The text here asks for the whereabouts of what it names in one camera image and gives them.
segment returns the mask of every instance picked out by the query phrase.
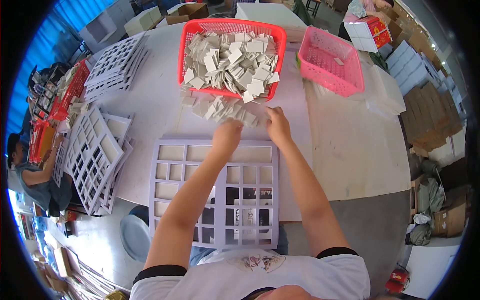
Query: red plastic basket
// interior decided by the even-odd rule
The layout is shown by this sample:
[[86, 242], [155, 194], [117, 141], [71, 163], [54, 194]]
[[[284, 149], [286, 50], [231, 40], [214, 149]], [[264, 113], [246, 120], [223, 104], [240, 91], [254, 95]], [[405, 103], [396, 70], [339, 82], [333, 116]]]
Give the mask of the red plastic basket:
[[90, 71], [85, 64], [85, 59], [77, 64], [80, 64], [80, 67], [78, 67], [77, 72], [73, 76], [72, 82], [65, 93], [65, 97], [63, 97], [61, 101], [59, 101], [58, 97], [55, 97], [50, 116], [48, 117], [49, 119], [59, 121], [65, 120], [68, 116], [68, 106], [70, 105], [72, 98], [80, 97], [82, 94], [84, 83], [87, 80], [88, 75], [90, 75]]
[[[221, 31], [225, 33], [240, 33], [240, 32], [255, 32], [256, 34], [268, 34], [273, 37], [273, 40], [276, 44], [276, 51], [278, 55], [278, 61], [276, 63], [276, 67], [274, 72], [278, 72], [280, 74], [280, 70], [282, 70], [282, 63], [283, 63], [283, 56], [285, 54], [285, 47], [287, 44], [287, 33], [282, 27], [261, 23], [261, 22], [253, 22], [253, 21], [246, 21], [246, 20], [238, 20], [238, 19], [196, 19], [188, 21], [185, 26], [183, 27], [183, 32], [181, 35], [180, 40], [180, 49], [179, 49], [179, 64], [178, 64], [178, 82], [181, 84], [183, 82], [183, 77], [185, 75], [184, 71], [184, 58], [187, 56], [185, 53], [185, 43], [187, 41], [192, 40], [193, 36], [197, 32], [203, 31]], [[275, 95], [275, 90], [278, 85], [278, 82], [272, 84], [270, 86], [270, 92], [268, 96], [265, 97], [268, 100], [272, 99]], [[203, 88], [200, 89], [200, 92], [215, 94], [215, 95], [224, 95], [233, 98], [241, 98], [240, 95], [232, 93], [227, 88], [223, 88], [221, 90], [216, 88]]]
[[[335, 58], [341, 59], [344, 65], [338, 64]], [[315, 27], [307, 27], [299, 59], [302, 77], [342, 97], [365, 90], [357, 50], [336, 36]]]
[[42, 158], [39, 155], [40, 150], [40, 141], [42, 139], [43, 129], [45, 127], [44, 121], [38, 121], [33, 127], [32, 140], [30, 141], [30, 152], [28, 155], [28, 160], [31, 163], [38, 164]]

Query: red fire extinguisher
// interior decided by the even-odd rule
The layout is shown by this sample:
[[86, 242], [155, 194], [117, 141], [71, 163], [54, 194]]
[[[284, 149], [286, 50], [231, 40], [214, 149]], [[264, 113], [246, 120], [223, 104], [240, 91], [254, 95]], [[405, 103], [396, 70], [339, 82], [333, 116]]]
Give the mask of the red fire extinguisher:
[[390, 280], [385, 284], [385, 288], [391, 295], [399, 294], [406, 288], [406, 284], [409, 282], [410, 274], [405, 268], [395, 269], [390, 274]]

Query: hand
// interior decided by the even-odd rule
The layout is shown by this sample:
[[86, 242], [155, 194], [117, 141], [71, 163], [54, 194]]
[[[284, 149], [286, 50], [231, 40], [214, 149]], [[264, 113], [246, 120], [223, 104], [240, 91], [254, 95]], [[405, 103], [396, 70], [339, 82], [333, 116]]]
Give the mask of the hand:
[[270, 120], [267, 120], [267, 131], [272, 142], [278, 148], [283, 148], [289, 143], [292, 143], [292, 136], [290, 133], [290, 123], [285, 117], [282, 108], [265, 107]]
[[212, 152], [215, 152], [216, 156], [229, 159], [240, 143], [242, 130], [242, 122], [228, 118], [213, 134]]
[[57, 147], [57, 148], [60, 147], [60, 144], [61, 144], [61, 142], [63, 142], [63, 139], [64, 139], [63, 134], [60, 134], [59, 136], [57, 136], [55, 138], [55, 142], [53, 142], [53, 146]]
[[374, 13], [373, 13], [373, 16], [374, 16], [374, 17], [377, 17], [377, 18], [379, 18], [380, 20], [382, 20], [383, 22], [385, 22], [385, 16], [384, 16], [383, 13], [381, 13], [381, 12], [374, 12]]
[[46, 162], [46, 161], [50, 158], [50, 153], [52, 153], [52, 150], [51, 150], [51, 149], [48, 149], [48, 150], [45, 152], [45, 155], [43, 156], [43, 159], [42, 159], [43, 162]]

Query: table leg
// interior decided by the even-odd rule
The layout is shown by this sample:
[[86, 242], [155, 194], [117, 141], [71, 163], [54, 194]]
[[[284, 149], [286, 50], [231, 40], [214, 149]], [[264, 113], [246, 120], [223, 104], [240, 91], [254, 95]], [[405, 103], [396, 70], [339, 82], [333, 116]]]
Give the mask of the table leg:
[[317, 17], [318, 8], [320, 7], [320, 3], [315, 2], [315, 8], [313, 9], [313, 18]]

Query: stack of foam trays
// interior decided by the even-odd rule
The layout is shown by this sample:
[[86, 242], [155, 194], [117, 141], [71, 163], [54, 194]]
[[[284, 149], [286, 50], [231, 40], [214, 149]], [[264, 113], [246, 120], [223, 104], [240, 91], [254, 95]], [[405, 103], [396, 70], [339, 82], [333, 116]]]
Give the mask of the stack of foam trays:
[[145, 46], [147, 39], [148, 36], [142, 32], [110, 46], [103, 52], [84, 84], [87, 103], [114, 91], [132, 89], [135, 75], [150, 54]]
[[128, 135], [133, 114], [101, 111], [98, 107], [79, 115], [59, 148], [54, 180], [60, 185], [63, 170], [70, 174], [89, 216], [100, 208], [112, 213], [135, 140]]

